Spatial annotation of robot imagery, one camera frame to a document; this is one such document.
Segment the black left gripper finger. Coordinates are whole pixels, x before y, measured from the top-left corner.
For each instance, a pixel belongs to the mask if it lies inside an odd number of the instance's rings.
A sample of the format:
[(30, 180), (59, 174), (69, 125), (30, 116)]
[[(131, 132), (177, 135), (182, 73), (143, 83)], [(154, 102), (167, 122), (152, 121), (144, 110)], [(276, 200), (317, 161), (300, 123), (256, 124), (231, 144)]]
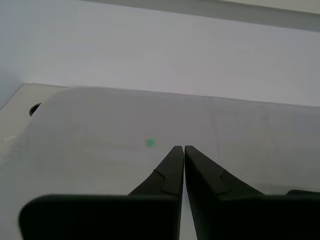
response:
[(20, 211), (25, 240), (177, 240), (185, 155), (175, 146), (128, 195), (51, 194)]
[(185, 180), (199, 240), (317, 240), (320, 195), (266, 195), (188, 145)]

